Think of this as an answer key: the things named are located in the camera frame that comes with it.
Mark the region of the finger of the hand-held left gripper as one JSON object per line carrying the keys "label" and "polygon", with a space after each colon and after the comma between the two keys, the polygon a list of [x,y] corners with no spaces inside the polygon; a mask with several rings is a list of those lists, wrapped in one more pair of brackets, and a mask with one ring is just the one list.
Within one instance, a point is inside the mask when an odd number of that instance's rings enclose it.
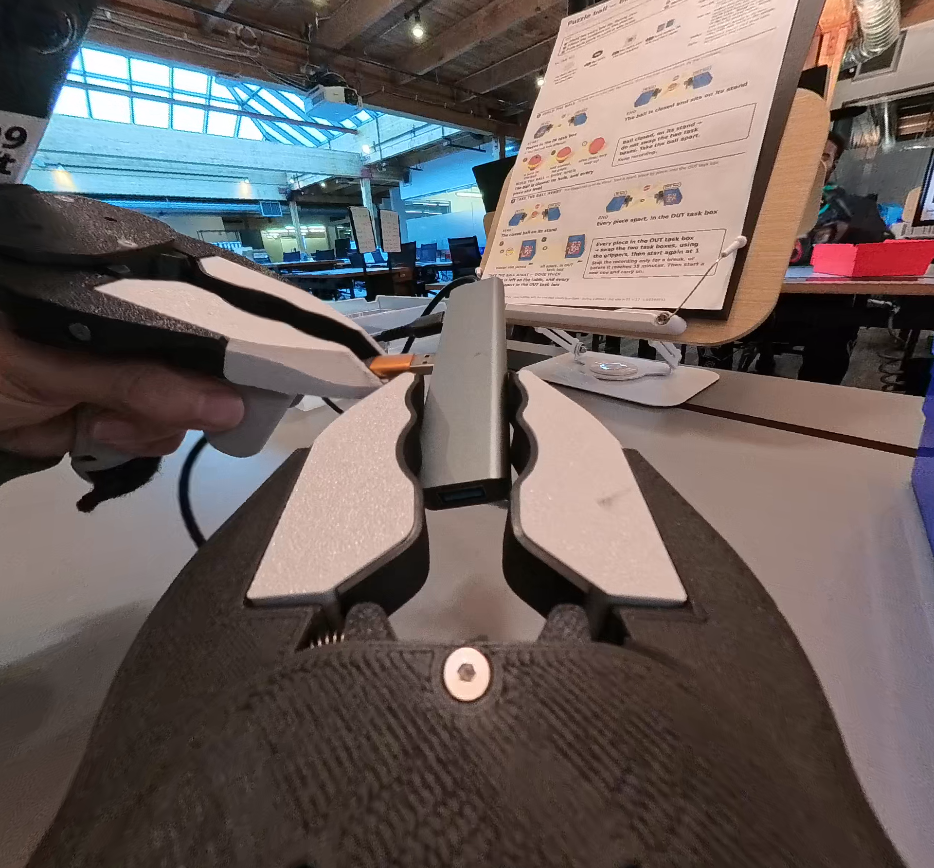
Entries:
{"label": "finger of the hand-held left gripper", "polygon": [[197,285],[241,311],[341,345],[359,359],[383,354],[377,340],[332,305],[258,267],[218,255],[197,259]]}
{"label": "finger of the hand-held left gripper", "polygon": [[96,290],[223,337],[223,377],[231,384],[342,398],[365,397],[383,386],[350,349],[249,314],[193,284],[123,279]]}

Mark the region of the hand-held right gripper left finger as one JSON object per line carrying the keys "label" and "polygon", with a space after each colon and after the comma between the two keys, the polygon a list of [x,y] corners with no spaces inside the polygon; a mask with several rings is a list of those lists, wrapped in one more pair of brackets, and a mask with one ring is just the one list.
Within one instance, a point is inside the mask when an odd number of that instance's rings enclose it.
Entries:
{"label": "hand-held right gripper left finger", "polygon": [[247,591],[256,606],[399,609],[430,566],[421,467],[424,380],[404,373],[316,438]]}

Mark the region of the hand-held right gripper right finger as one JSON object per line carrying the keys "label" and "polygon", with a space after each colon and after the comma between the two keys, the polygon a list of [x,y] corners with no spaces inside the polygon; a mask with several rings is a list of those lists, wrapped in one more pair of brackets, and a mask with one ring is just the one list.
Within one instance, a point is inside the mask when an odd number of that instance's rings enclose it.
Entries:
{"label": "hand-held right gripper right finger", "polygon": [[503,574],[534,609],[674,608],[687,593],[618,439],[528,370],[510,384]]}

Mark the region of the clear plastic box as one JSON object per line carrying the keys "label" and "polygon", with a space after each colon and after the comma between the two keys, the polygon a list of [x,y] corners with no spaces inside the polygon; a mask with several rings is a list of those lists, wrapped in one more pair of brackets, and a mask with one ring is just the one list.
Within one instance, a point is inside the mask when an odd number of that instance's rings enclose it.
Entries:
{"label": "clear plastic box", "polygon": [[[354,320],[370,335],[377,337],[385,330],[393,327],[409,325],[423,310],[428,306],[429,298],[402,298],[394,296],[379,296],[374,301],[366,301],[363,298],[345,301],[325,301],[333,310],[345,317]],[[379,339],[378,341],[390,354],[402,354],[403,345],[407,337],[399,337],[389,341]],[[433,354],[437,351],[440,342],[440,334],[432,334],[428,337],[420,337],[414,340],[409,352],[414,354]],[[356,399],[337,397],[331,395],[334,407],[339,407],[341,411],[352,407]],[[309,412],[319,407],[327,407],[325,400],[313,396],[305,395],[293,407],[297,411]]]}

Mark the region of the black cable bronze plugs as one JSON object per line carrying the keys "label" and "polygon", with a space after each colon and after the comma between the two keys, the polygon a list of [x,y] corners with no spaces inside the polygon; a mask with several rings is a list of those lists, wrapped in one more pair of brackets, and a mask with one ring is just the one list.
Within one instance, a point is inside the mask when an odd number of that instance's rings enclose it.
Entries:
{"label": "black cable bronze plugs", "polygon": [[[403,373],[427,374],[432,371],[434,354],[397,354],[382,356],[370,363],[370,369],[383,380],[393,379]],[[195,548],[205,542],[205,536],[193,511],[191,501],[191,483],[194,466],[207,446],[207,437],[202,435],[187,454],[180,470],[178,482],[178,502],[180,515],[185,530]]]}

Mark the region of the grey USB hub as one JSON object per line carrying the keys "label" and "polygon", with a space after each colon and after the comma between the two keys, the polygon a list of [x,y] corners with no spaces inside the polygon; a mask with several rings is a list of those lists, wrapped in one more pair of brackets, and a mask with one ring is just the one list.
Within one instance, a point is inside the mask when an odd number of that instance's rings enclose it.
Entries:
{"label": "grey USB hub", "polygon": [[505,297],[497,277],[449,297],[428,381],[418,478],[432,511],[508,497],[512,482],[507,412]]}

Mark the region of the blue plastic bin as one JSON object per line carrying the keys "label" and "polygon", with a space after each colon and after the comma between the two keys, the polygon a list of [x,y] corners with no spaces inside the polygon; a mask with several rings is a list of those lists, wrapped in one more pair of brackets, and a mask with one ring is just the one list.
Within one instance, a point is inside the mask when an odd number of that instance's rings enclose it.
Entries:
{"label": "blue plastic bin", "polygon": [[928,393],[922,405],[924,426],[918,442],[918,450],[912,473],[912,489],[918,512],[924,525],[928,544],[934,546],[933,517],[933,372],[930,372]]}

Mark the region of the grey desk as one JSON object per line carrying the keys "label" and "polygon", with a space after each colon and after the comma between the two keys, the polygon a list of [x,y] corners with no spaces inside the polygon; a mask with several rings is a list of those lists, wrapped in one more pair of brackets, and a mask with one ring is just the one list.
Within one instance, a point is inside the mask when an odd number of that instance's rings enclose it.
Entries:
{"label": "grey desk", "polygon": [[[921,401],[738,373],[686,407],[567,396],[754,571],[883,827],[907,864],[932,866],[932,558],[907,454]],[[28,861],[116,667],[193,554],[176,483],[194,439],[92,514],[67,464],[2,490],[2,866]]]}

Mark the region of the person's left hand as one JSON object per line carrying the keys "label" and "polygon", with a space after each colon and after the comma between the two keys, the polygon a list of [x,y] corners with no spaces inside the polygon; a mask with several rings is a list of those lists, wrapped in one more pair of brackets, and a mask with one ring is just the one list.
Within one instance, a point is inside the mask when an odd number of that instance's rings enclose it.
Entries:
{"label": "person's left hand", "polygon": [[142,361],[100,360],[17,337],[2,320],[1,450],[59,459],[75,441],[77,409],[88,432],[130,456],[172,454],[188,432],[226,432],[245,414],[234,388]]}

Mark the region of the white ceiling projector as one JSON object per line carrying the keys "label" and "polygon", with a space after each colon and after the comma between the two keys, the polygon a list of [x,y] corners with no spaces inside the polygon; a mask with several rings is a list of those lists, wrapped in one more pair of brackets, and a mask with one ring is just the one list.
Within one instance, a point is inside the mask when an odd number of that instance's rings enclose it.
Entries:
{"label": "white ceiling projector", "polygon": [[359,93],[346,85],[318,85],[305,92],[304,109],[308,120],[340,122],[360,111]]}

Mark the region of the black monitor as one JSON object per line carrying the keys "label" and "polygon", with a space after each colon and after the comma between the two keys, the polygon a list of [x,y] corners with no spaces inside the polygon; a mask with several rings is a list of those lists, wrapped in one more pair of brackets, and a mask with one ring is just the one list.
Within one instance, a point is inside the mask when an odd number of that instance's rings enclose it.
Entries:
{"label": "black monitor", "polygon": [[473,176],[485,208],[484,230],[491,232],[493,222],[504,189],[507,187],[510,172],[514,168],[517,156],[496,159],[473,167]]}

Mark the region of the wooden document stand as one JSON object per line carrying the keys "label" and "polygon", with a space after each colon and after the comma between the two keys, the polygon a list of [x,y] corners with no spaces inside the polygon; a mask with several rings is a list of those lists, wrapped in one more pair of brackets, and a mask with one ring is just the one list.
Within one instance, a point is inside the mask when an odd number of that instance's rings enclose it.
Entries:
{"label": "wooden document stand", "polygon": [[816,178],[828,128],[823,98],[800,87],[811,39],[826,0],[799,0],[769,118],[743,235],[727,255],[737,261],[723,310],[612,311],[584,307],[518,306],[505,299],[510,325],[533,326],[572,355],[582,356],[571,333],[631,337],[654,342],[670,372],[676,345],[717,346],[749,334],[770,315],[782,288]]}

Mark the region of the printed instruction sheet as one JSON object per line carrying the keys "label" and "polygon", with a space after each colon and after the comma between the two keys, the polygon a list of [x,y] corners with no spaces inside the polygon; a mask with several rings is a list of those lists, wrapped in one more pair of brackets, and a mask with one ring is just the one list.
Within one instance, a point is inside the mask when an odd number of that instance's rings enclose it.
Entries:
{"label": "printed instruction sheet", "polygon": [[558,30],[487,235],[507,303],[723,310],[799,0],[607,0]]}

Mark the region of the red plastic bin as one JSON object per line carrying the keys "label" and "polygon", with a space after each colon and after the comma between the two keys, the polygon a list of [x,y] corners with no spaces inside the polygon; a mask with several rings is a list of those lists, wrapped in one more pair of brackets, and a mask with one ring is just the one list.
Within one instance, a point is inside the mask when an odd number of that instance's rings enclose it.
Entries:
{"label": "red plastic bin", "polygon": [[842,278],[918,278],[927,274],[932,262],[932,240],[816,244],[811,251],[815,273]]}

